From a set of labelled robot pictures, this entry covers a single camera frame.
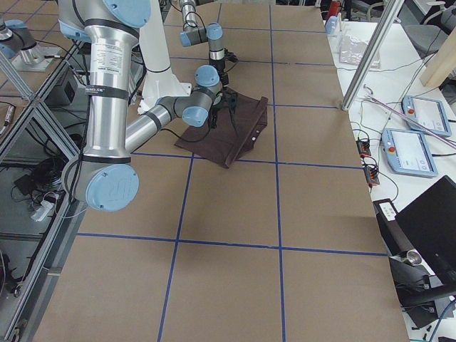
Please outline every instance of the white desk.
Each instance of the white desk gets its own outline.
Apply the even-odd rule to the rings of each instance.
[[[344,25],[346,25],[346,28],[344,29],[345,34],[355,36],[359,39],[368,40],[372,36],[376,24],[346,22]],[[333,59],[336,67],[355,69],[355,66],[339,62],[339,54],[335,48],[337,46],[337,43],[335,41],[336,39],[337,38],[329,38],[331,47],[334,47]],[[386,71],[382,73],[371,71],[368,73],[368,76],[366,77],[364,83],[373,90],[374,97],[376,97],[378,100],[381,100],[384,103],[397,102],[401,100],[400,96],[412,80],[414,72],[422,65],[422,62],[418,61],[419,58],[419,55],[413,48],[413,45],[409,41],[400,24],[393,24],[390,33],[387,35],[386,40],[380,48],[381,68],[379,70],[394,69],[398,66],[407,65],[413,61],[417,62],[410,66],[400,68],[396,71]],[[341,83],[342,91],[344,93],[346,92],[354,73],[355,71],[338,69],[338,78]],[[418,95],[431,89],[423,87],[420,82],[419,75],[410,87],[410,90],[408,91],[409,95]],[[364,91],[361,90],[358,94],[359,100],[356,100],[349,110],[349,115],[352,122],[359,123],[361,121],[361,98],[364,97],[364,94]],[[425,94],[424,97],[441,100],[444,103],[448,118],[456,118],[450,106],[445,101],[442,93],[438,89],[430,91],[429,93]],[[399,103],[397,105],[392,104],[391,106],[395,106],[396,109],[400,110]],[[384,110],[382,107],[368,102],[363,103],[362,124],[364,126],[382,131],[385,127],[385,124],[387,123],[388,116],[389,112]],[[355,123],[352,123],[353,129],[359,128]],[[386,127],[409,129],[407,124],[394,114],[391,116],[391,119],[388,121]],[[454,140],[456,137],[456,125],[451,124],[451,128],[453,135],[450,139]],[[367,131],[371,139],[380,138],[379,134],[375,131],[365,128],[361,129]],[[452,150],[450,147],[446,146],[433,137],[427,136],[426,140],[430,146],[432,153],[446,154],[454,152],[454,150]],[[394,202],[399,211],[411,203],[416,197],[422,194],[443,175],[449,175],[452,179],[456,180],[456,156],[434,158],[435,164],[437,166],[437,171],[439,172],[439,176],[436,178],[428,179],[422,177],[397,175],[392,172],[388,163],[386,162],[383,149],[378,148],[379,142],[379,140],[371,141],[370,150],[373,154],[373,157],[378,161],[378,164],[380,165],[380,171],[391,177],[399,187],[399,195]],[[379,178],[380,185],[373,188],[370,194],[371,199],[374,201],[383,198],[394,198],[396,193],[394,184],[382,175],[380,175]],[[413,322],[410,320],[408,315],[405,315],[405,322],[408,326],[410,338],[422,339],[425,330],[422,329],[421,331],[412,331],[411,326],[413,326]],[[456,318],[443,320],[437,336],[456,338]]]

